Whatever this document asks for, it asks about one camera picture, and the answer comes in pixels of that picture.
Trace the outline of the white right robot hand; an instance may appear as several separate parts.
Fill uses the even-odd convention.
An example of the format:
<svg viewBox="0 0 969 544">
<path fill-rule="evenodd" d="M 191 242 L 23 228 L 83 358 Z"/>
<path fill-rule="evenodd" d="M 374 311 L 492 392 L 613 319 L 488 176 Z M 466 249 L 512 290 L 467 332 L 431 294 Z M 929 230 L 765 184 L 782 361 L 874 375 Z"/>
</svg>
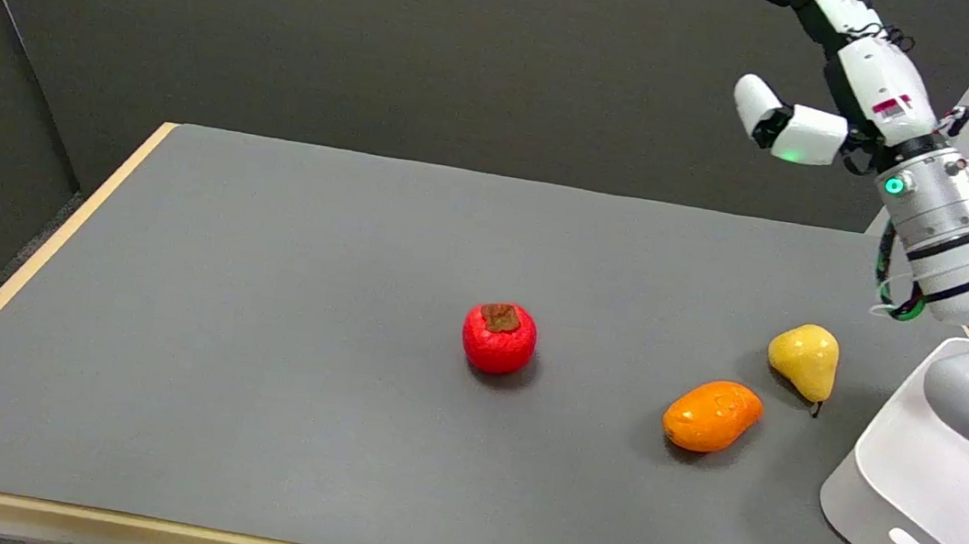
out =
<svg viewBox="0 0 969 544">
<path fill-rule="evenodd" d="M 766 0 L 796 13 L 824 53 L 835 113 L 788 104 L 759 75 L 732 87 L 743 130 L 759 149 L 799 165 L 836 160 L 864 176 L 940 150 L 969 122 L 969 106 L 939 115 L 908 54 L 915 41 L 885 24 L 870 0 Z"/>
</svg>

